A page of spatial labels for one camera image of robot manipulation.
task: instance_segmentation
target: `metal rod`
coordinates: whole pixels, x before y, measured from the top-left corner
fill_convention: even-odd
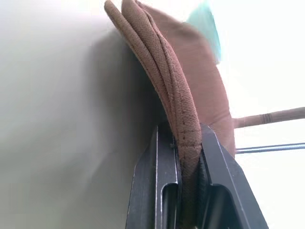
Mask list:
[[[305,149],[305,143],[239,148],[236,150],[236,154],[262,153],[262,152],[294,150],[294,149]]]

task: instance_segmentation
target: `folded fabric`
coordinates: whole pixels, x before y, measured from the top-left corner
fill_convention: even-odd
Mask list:
[[[188,23],[136,0],[123,0],[122,13],[105,2],[110,19],[141,62],[164,106],[179,152],[182,174],[180,228],[196,224],[200,122],[235,154],[234,126],[225,88],[206,38]]]

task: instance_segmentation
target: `brown cloth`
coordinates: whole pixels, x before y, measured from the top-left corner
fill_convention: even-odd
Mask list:
[[[180,228],[194,228],[202,149],[199,123],[209,125],[220,143],[235,154],[233,120],[212,51],[191,25],[136,0],[123,0],[122,13],[107,0],[105,10],[141,62],[164,106],[182,170]]]

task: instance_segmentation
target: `bamboo pole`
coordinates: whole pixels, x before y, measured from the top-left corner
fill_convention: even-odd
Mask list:
[[[234,128],[243,128],[253,125],[283,122],[305,118],[305,107],[277,111],[267,114],[258,114],[243,118],[234,118]]]

